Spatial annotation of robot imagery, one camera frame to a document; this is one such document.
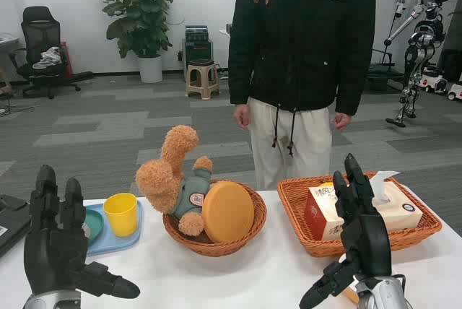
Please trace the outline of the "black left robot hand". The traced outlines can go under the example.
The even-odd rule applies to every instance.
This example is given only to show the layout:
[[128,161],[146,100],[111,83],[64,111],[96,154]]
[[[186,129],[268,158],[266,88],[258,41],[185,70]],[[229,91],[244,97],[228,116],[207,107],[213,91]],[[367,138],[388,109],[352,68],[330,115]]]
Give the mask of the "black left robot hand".
[[98,262],[87,263],[88,238],[82,189],[67,181],[65,199],[58,196],[56,174],[41,165],[30,198],[30,231],[24,244],[24,268],[31,288],[26,308],[80,308],[81,294],[134,299],[140,289]]

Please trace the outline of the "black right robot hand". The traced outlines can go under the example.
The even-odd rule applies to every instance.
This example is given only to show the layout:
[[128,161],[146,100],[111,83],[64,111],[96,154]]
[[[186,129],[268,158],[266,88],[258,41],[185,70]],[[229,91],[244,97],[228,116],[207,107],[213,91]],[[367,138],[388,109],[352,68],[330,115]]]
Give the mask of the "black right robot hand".
[[339,295],[355,278],[391,275],[391,245],[384,220],[372,204],[370,180],[352,154],[346,156],[344,167],[346,177],[335,171],[333,184],[336,211],[344,221],[341,241],[346,259],[323,270],[323,276],[303,295],[300,308],[314,308],[328,296]]

